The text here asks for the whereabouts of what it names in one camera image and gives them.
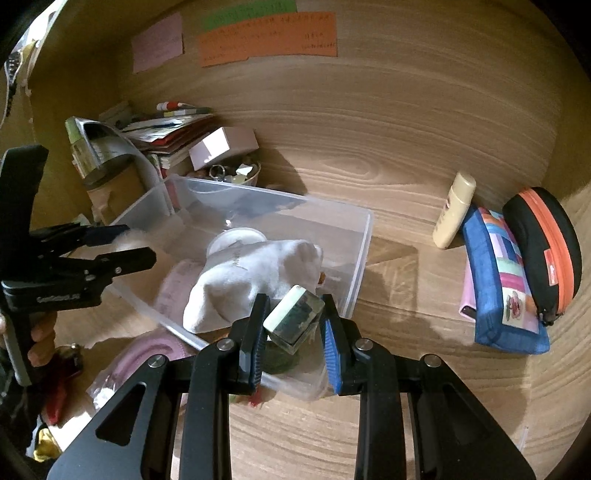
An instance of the red label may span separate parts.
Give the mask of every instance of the red label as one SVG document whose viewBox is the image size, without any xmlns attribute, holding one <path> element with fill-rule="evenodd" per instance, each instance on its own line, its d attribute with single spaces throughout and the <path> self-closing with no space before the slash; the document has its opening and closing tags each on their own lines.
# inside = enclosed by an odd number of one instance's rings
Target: red label
<svg viewBox="0 0 591 480">
<path fill-rule="evenodd" d="M 548 283 L 552 287 L 558 284 L 558 276 L 556 275 L 556 264 L 554 263 L 554 255 L 552 250 L 544 250 L 544 258 L 546 259 L 546 268 L 548 269 Z"/>
</svg>

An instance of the white cloth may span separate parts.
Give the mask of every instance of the white cloth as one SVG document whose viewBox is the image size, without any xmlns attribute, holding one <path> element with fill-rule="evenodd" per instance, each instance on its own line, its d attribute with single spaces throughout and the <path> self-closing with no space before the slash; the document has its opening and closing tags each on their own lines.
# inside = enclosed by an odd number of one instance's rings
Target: white cloth
<svg viewBox="0 0 591 480">
<path fill-rule="evenodd" d="M 280 300 L 293 285 L 316 291 L 322 249 L 304 240 L 235 245 L 212 254 L 191 290 L 183 326 L 202 333 L 248 317 L 258 293 Z"/>
</svg>

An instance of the blue pencil case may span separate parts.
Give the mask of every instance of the blue pencil case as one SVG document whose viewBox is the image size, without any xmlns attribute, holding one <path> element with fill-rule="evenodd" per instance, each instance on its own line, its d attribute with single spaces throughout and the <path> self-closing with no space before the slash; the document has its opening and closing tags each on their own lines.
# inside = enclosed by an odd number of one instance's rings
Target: blue pencil case
<svg viewBox="0 0 591 480">
<path fill-rule="evenodd" d="M 550 349 L 525 277 L 519 246 L 502 214 L 470 206 L 462 233 L 476 299 L 474 341 L 505 352 Z"/>
</svg>

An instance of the yellow bottle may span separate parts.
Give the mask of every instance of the yellow bottle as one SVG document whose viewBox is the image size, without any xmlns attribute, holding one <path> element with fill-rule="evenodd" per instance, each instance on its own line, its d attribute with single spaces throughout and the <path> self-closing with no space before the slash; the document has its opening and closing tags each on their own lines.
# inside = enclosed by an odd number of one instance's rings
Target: yellow bottle
<svg viewBox="0 0 591 480">
<path fill-rule="evenodd" d="M 476 190 L 472 175 L 459 171 L 449 189 L 447 200 L 433 230 L 433 241 L 439 248 L 447 248 L 460 229 Z"/>
</svg>

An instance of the metal screw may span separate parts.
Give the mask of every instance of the metal screw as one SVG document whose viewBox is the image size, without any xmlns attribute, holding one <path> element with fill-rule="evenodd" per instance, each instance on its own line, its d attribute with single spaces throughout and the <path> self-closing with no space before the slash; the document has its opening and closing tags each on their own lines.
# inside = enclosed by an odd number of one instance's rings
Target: metal screw
<svg viewBox="0 0 591 480">
<path fill-rule="evenodd" d="M 355 342 L 355 348 L 366 352 L 374 347 L 374 343 L 369 338 L 360 338 Z"/>
<path fill-rule="evenodd" d="M 432 353 L 425 355 L 424 360 L 428 367 L 437 368 L 441 366 L 441 359 Z"/>
<path fill-rule="evenodd" d="M 227 352 L 228 350 L 232 350 L 234 348 L 234 344 L 235 342 L 231 338 L 222 338 L 217 343 L 217 348 L 222 352 Z"/>
<path fill-rule="evenodd" d="M 159 368 L 166 363 L 166 357 L 164 355 L 152 355 L 148 358 L 148 366 L 151 368 Z"/>
</svg>

